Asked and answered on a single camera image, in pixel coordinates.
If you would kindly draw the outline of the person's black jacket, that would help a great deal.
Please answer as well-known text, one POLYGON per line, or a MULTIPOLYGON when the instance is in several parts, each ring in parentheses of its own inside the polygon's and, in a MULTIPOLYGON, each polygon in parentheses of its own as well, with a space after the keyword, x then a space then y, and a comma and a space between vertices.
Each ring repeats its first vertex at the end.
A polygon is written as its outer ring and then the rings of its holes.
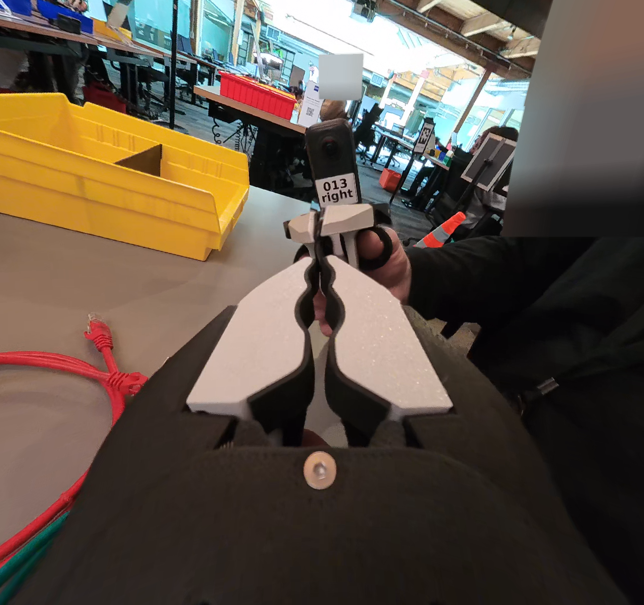
POLYGON ((519 409, 571 518, 632 604, 643 603, 643 341, 512 348, 471 359, 519 409))

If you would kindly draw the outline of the yellow plastic bin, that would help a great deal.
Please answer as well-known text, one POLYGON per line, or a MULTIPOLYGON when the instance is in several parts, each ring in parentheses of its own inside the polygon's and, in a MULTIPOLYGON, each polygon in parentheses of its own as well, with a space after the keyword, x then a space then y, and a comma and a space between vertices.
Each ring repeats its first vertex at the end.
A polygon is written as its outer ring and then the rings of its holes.
POLYGON ((1 94, 1 213, 205 261, 249 194, 243 153, 63 94, 1 94), (114 163, 163 145, 161 177, 114 163))

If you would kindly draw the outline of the black office chair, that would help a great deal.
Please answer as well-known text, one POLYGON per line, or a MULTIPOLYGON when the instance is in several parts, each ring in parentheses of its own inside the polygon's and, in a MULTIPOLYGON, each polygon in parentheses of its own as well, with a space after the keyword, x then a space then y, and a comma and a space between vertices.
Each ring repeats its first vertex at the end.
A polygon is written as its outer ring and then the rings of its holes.
POLYGON ((378 102, 371 109, 364 109, 361 122, 354 131, 356 157, 363 164, 366 164, 368 151, 375 143, 374 125, 379 121, 382 110, 378 102))

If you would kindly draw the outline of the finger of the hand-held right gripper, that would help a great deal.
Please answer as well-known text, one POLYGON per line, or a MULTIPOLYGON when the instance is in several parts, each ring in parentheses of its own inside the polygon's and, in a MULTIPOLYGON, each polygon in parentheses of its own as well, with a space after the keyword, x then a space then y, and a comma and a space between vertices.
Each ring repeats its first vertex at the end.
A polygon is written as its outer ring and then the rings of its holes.
POLYGON ((321 211, 309 211, 286 221, 286 238, 298 245, 294 259, 320 259, 323 256, 322 223, 321 211))
POLYGON ((321 217, 321 236, 331 237, 369 229, 375 225, 372 205, 334 205, 324 209, 321 217))

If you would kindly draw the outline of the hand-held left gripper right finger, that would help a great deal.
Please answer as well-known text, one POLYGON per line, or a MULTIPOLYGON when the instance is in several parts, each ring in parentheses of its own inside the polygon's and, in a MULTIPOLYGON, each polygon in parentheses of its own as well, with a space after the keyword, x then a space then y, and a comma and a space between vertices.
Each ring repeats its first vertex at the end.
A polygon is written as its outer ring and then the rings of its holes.
POLYGON ((337 256, 322 261, 328 341, 325 394, 358 441, 382 423, 452 411, 429 355, 389 290, 337 256))

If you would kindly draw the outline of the black metal pole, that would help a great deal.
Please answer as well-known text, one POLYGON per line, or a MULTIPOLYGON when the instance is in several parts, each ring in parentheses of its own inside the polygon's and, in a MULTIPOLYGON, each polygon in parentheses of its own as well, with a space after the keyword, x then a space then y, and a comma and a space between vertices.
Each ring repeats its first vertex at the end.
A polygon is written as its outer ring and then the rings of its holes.
POLYGON ((176 55, 178 43, 178 6, 179 0, 172 2, 172 28, 171 28, 171 57, 169 65, 169 82, 168 82, 168 128, 175 128, 175 94, 176 94, 176 55))

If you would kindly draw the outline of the person's right hand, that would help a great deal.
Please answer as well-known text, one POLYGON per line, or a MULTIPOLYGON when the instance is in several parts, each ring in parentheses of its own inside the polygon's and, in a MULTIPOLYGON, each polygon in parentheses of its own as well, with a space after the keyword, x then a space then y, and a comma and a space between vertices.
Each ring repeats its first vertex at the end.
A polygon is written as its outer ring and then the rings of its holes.
MULTIPOLYGON (((390 258, 379 269, 367 271, 366 274, 386 287, 391 294, 407 305, 412 281, 412 268, 407 253, 401 244, 397 233, 390 227, 383 228, 383 231, 390 237, 392 252, 390 258)), ((382 254, 385 247, 382 239, 374 230, 364 230, 357 238, 358 255, 366 260, 374 260, 382 254)), ((332 328, 325 316, 326 297, 322 291, 318 291, 313 299, 315 319, 318 321, 321 333, 325 337, 332 335, 332 328)))

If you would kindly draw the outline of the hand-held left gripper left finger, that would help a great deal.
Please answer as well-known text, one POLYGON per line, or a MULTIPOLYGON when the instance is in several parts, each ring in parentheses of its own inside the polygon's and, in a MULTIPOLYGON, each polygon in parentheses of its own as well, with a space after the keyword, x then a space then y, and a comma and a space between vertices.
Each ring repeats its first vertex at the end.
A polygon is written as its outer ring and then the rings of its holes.
POLYGON ((282 445, 302 444, 317 277, 316 261, 303 257, 242 298, 187 396, 192 412, 256 421, 282 445))

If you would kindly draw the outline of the red plastic bin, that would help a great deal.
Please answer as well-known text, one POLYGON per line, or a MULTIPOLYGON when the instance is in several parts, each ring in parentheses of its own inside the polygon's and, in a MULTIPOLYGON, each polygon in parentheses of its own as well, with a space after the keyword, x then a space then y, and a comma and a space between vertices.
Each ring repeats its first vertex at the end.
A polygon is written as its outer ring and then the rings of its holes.
POLYGON ((244 75, 220 71, 220 94, 257 110, 291 120, 296 97, 244 75))

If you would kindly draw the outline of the person's right forearm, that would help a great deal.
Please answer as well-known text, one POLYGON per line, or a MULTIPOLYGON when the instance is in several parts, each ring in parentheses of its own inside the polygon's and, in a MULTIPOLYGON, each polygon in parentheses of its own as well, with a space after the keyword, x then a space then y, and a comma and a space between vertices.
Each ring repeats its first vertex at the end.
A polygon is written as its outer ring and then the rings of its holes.
POLYGON ((480 237, 408 251, 409 304, 512 348, 643 341, 643 239, 480 237))

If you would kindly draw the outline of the white code sign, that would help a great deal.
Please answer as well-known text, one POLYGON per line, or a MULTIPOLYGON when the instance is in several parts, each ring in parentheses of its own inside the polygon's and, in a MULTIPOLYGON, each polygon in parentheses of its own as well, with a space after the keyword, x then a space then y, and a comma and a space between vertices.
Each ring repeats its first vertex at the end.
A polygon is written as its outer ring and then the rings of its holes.
POLYGON ((319 122, 323 99, 319 95, 319 86, 315 81, 308 81, 303 92, 298 124, 309 128, 319 122))

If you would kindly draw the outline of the cardboard bin divider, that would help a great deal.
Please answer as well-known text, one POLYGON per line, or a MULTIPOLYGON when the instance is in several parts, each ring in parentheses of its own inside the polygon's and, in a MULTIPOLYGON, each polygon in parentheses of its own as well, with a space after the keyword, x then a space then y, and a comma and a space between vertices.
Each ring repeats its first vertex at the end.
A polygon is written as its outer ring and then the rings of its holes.
POLYGON ((125 158, 117 160, 116 166, 125 167, 133 171, 149 174, 154 177, 161 177, 163 160, 163 145, 157 144, 147 150, 134 153, 125 158))

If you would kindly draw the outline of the striped traffic cone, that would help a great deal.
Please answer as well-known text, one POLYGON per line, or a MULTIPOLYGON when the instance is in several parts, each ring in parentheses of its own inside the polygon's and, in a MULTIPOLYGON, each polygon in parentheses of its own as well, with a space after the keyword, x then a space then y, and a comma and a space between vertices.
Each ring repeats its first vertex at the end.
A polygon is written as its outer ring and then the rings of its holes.
POLYGON ((459 228, 459 226, 465 221, 466 214, 459 211, 456 214, 452 215, 425 237, 420 239, 414 244, 416 248, 441 248, 446 242, 449 241, 452 234, 459 228))

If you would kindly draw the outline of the framed marker sign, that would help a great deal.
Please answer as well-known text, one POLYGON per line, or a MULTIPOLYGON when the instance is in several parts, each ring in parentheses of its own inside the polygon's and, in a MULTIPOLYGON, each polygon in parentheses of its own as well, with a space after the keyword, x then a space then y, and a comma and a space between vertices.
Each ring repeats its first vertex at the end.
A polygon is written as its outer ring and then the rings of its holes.
POLYGON ((517 142, 489 133, 461 174, 469 186, 491 191, 511 165, 517 142))

